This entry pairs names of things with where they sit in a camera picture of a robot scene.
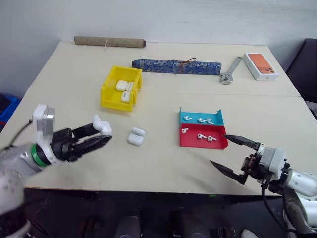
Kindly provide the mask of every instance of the white table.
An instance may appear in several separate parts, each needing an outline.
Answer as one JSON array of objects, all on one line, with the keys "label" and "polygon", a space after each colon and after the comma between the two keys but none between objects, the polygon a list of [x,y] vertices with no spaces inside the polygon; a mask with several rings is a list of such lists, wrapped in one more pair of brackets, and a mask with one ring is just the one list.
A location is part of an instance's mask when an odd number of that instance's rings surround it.
[{"label": "white table", "polygon": [[[201,61],[221,62],[225,71],[243,52],[264,53],[279,78],[255,81],[243,63],[229,86],[221,85],[218,76],[143,73],[142,91],[132,113],[100,107],[100,88],[113,65],[130,66],[137,58],[185,60],[196,56]],[[28,187],[259,194],[254,179],[240,185],[209,162],[240,173],[244,158],[253,153],[250,148],[233,143],[225,150],[179,147],[180,107],[205,113],[222,109],[228,134],[283,147],[292,167],[316,173],[316,121],[265,46],[148,43],[144,49],[108,47],[104,51],[61,42],[0,134],[0,144],[10,140],[38,103],[56,107],[56,130],[88,124],[98,113],[111,123],[113,139],[76,163],[50,166],[30,178]],[[133,126],[147,131],[141,147],[126,143]],[[33,129],[29,128],[17,144],[32,139]]]}]

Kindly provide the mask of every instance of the green ring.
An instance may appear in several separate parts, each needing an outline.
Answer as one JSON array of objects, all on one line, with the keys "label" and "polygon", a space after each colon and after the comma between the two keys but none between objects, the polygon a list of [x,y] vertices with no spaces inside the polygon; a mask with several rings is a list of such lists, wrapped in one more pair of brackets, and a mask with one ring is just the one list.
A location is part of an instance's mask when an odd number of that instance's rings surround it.
[{"label": "green ring", "polygon": [[35,163],[37,163],[39,166],[41,167],[46,167],[47,164],[45,164],[40,157],[38,156],[38,153],[36,153],[36,144],[33,144],[31,147],[31,155],[35,161]]}]

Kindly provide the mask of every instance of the phone box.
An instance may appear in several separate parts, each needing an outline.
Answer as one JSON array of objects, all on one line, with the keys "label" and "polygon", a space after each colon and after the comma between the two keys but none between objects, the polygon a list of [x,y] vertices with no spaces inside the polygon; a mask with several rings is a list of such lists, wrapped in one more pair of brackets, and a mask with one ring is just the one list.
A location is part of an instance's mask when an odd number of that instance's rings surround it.
[{"label": "phone box", "polygon": [[242,57],[255,80],[275,80],[278,73],[261,53],[247,53]]}]

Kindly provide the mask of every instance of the gray wall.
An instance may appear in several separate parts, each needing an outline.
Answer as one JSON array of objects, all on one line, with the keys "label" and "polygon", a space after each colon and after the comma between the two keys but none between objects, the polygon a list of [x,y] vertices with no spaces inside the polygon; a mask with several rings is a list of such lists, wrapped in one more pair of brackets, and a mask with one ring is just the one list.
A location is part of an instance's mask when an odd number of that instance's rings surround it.
[{"label": "gray wall", "polygon": [[316,0],[0,0],[0,91],[22,97],[59,40],[269,45],[287,69],[317,37]]}]

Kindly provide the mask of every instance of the red tray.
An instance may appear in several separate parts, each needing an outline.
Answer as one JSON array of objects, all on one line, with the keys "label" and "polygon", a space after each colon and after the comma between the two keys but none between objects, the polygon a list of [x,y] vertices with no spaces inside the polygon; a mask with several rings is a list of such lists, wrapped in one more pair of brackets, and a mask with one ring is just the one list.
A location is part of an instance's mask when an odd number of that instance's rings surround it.
[{"label": "red tray", "polygon": [[[182,133],[183,128],[188,128],[185,134]],[[198,147],[223,150],[228,146],[228,140],[222,135],[226,135],[224,126],[221,125],[200,125],[183,123],[180,127],[180,146],[185,147]],[[212,136],[217,141],[207,141],[206,139],[198,139],[198,134],[205,136]]]}]

